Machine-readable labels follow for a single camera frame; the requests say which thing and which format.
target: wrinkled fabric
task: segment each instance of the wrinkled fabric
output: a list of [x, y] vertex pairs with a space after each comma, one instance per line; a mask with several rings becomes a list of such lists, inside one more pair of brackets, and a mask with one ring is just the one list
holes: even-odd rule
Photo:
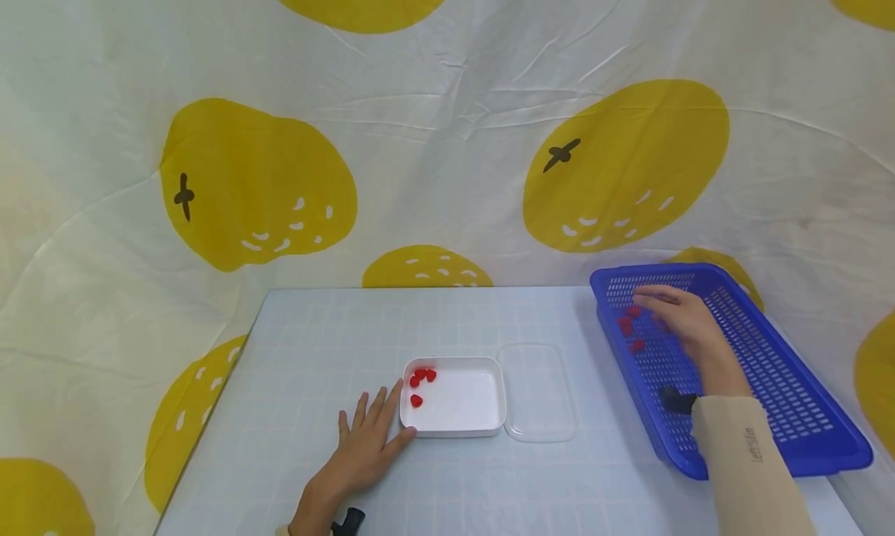
[[834, 483], [884, 534], [891, 4], [376, 2], [0, 0], [0, 466], [68, 504], [0, 534], [151, 534], [271, 288], [694, 254], [875, 444]]

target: blue plastic basket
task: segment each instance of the blue plastic basket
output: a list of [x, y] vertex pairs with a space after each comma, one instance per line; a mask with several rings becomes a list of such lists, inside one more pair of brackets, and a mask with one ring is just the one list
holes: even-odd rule
[[590, 276], [597, 316], [660, 460], [690, 478], [709, 477], [690, 435], [690, 416], [666, 412], [660, 400], [661, 388], [668, 385], [682, 394], [702, 394], [693, 363], [677, 337], [662, 331], [646, 310], [634, 320], [634, 337], [646, 343], [642, 352], [629, 351], [616, 322], [634, 304], [634, 288], [648, 284], [673, 285], [702, 297], [767, 411], [774, 440], [794, 477], [870, 466], [873, 453], [864, 435], [729, 273], [712, 264], [597, 270]]

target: table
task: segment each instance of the table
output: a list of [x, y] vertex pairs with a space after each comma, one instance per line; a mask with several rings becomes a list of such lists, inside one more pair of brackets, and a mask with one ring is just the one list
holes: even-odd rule
[[[418, 440], [346, 504], [367, 514], [360, 534], [717, 534], [709, 484], [649, 446], [595, 310], [588, 287], [270, 292], [158, 534], [272, 534], [361, 391], [390, 387], [414, 357], [518, 342], [562, 354], [575, 438]], [[861, 534], [825, 478], [799, 485], [820, 534]]]

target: black object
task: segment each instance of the black object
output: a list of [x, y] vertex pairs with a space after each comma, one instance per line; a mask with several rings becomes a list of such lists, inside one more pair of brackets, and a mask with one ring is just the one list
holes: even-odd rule
[[682, 395], [681, 391], [675, 387], [662, 387], [659, 396], [662, 399], [662, 406], [664, 406], [666, 412], [684, 413], [687, 415], [693, 412], [693, 405], [699, 397], [699, 395], [695, 394]]
[[572, 150], [581, 143], [581, 139], [576, 137], [575, 140], [567, 143], [563, 147], [554, 146], [547, 150], [547, 152], [552, 155], [549, 161], [547, 161], [547, 165], [544, 165], [544, 172], [549, 171], [555, 164], [558, 164], [560, 161], [563, 163], [567, 163], [572, 158]]
[[186, 188], [186, 173], [180, 173], [180, 193], [173, 195], [173, 203], [183, 205], [183, 216], [190, 220], [190, 202], [196, 199], [196, 194]]
[[334, 522], [329, 529], [333, 532], [333, 536], [356, 536], [357, 531], [360, 529], [360, 524], [364, 522], [365, 518], [367, 516], [364, 511], [349, 506], [342, 524]]

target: white plastic container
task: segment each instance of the white plastic container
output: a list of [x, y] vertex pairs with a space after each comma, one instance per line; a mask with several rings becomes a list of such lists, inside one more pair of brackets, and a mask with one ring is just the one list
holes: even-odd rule
[[[435, 370], [434, 382], [412, 388], [417, 369]], [[414, 408], [411, 395], [423, 399]], [[507, 419], [507, 390], [498, 361], [490, 357], [422, 357], [404, 367], [401, 424], [415, 426], [418, 437], [490, 437]]]

